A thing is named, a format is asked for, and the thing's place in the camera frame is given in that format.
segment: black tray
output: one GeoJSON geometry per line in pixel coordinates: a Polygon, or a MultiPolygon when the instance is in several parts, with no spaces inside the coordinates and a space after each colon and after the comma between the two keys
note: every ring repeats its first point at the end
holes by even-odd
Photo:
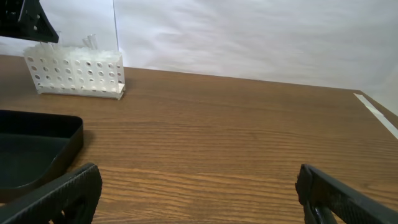
{"type": "Polygon", "coordinates": [[[0,110],[0,203],[64,174],[82,147],[79,117],[0,110]]]}

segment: white tape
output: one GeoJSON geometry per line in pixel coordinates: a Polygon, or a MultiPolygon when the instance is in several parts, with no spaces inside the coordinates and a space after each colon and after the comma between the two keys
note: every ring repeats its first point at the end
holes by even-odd
{"type": "Polygon", "coordinates": [[[378,111],[372,104],[369,102],[363,95],[355,94],[354,95],[372,112],[372,114],[391,132],[392,135],[396,139],[398,139],[398,129],[391,124],[391,122],[380,112],[378,111]]]}

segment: wooden table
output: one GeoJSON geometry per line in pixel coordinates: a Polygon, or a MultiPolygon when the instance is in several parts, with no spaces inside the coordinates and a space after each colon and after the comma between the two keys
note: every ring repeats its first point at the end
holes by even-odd
{"type": "Polygon", "coordinates": [[[303,163],[398,210],[398,141],[360,91],[125,72],[120,101],[37,95],[23,59],[0,57],[0,109],[83,118],[72,169],[101,171],[93,223],[303,223],[303,163]]]}

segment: brown tabletop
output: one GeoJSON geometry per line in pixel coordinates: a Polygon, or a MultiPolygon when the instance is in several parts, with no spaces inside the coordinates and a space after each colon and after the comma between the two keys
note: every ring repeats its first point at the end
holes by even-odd
{"type": "Polygon", "coordinates": [[[0,109],[83,118],[71,169],[101,171],[93,223],[303,223],[294,188],[303,163],[398,210],[398,140],[360,91],[125,73],[120,101],[38,95],[24,60],[0,57],[0,109]]]}

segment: perforated white basket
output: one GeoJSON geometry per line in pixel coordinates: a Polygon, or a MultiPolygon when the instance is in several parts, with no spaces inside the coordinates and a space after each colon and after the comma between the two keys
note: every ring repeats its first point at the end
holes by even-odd
{"type": "Polygon", "coordinates": [[[37,92],[120,99],[125,90],[120,52],[38,44],[24,57],[37,92]]]}

